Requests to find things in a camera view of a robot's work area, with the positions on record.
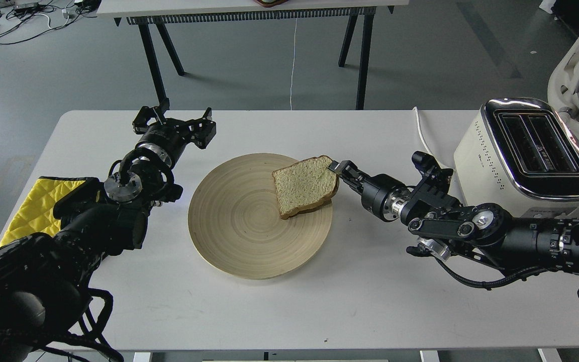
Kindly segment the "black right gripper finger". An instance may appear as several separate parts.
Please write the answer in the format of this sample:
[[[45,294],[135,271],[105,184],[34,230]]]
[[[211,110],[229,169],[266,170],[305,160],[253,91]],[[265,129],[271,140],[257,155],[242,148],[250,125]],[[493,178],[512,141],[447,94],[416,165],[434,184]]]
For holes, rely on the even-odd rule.
[[[343,181],[343,183],[348,185],[352,190],[354,190],[354,192],[356,192],[358,195],[362,195],[362,193],[363,193],[362,180],[359,180],[358,178],[354,178],[354,177],[346,175],[346,174],[340,174],[340,175],[338,175],[338,178],[341,181]]]
[[[368,175],[359,170],[357,165],[351,160],[343,160],[342,162],[333,160],[328,166],[328,169],[341,179],[365,179],[368,177]]]

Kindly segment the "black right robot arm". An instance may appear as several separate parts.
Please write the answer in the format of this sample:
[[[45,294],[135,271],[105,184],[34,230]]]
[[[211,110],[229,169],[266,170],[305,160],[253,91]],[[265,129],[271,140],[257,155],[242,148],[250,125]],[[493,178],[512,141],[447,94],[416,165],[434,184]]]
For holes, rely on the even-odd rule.
[[[494,203],[464,206],[448,194],[451,169],[421,151],[412,163],[421,175],[414,187],[370,176],[349,160],[329,169],[360,195],[364,209],[417,236],[409,254],[434,257],[464,286],[492,290],[544,272],[579,275],[579,218],[520,218]]]

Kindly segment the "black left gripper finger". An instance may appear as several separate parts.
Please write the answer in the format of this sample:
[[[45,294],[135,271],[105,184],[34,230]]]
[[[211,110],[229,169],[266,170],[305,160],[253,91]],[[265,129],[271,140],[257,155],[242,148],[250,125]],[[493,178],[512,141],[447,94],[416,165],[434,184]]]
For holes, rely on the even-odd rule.
[[[216,122],[212,120],[212,108],[208,107],[199,119],[184,122],[187,143],[193,143],[199,149],[206,149],[216,135]]]
[[[149,107],[149,106],[142,106],[138,111],[134,121],[132,122],[133,131],[135,134],[145,134],[149,131],[151,127],[148,122],[151,119],[156,120],[156,124],[158,125],[165,125],[166,124],[166,117],[164,116],[165,112],[167,112],[170,108],[170,100],[169,98],[164,98],[159,105]]]

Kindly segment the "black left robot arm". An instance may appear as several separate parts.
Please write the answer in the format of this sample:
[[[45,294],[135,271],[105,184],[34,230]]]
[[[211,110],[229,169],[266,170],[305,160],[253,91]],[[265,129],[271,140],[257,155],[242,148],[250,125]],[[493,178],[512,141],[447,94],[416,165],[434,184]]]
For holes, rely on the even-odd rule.
[[[103,336],[113,296],[89,286],[92,274],[106,257],[142,247],[151,210],[183,193],[172,170],[185,147],[205,149],[216,134],[211,108],[189,121],[166,117],[168,109],[168,99],[143,106],[133,121],[141,138],[106,181],[86,178],[58,200],[55,235],[28,232],[0,247],[0,361],[23,361],[38,349],[83,361],[51,343],[124,359]]]

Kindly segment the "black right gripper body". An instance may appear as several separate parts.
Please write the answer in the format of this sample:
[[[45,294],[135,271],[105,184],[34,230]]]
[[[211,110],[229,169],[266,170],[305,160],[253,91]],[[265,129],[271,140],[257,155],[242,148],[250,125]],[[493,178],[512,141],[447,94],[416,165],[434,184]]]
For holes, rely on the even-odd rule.
[[[361,195],[363,208],[384,222],[400,218],[400,211],[411,192],[404,183],[387,174],[368,176],[359,172],[354,184],[354,190]]]

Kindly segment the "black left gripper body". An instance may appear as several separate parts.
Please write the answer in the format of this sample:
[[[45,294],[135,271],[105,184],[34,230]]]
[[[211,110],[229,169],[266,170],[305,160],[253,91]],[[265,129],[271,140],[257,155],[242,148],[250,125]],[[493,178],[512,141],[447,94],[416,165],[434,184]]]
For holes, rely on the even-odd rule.
[[[135,124],[135,132],[142,135],[142,138],[135,147],[152,144],[167,154],[182,154],[186,145],[191,142],[191,133],[195,127],[193,122],[178,119],[165,119],[163,124],[157,121],[151,124],[146,121],[138,122]]]

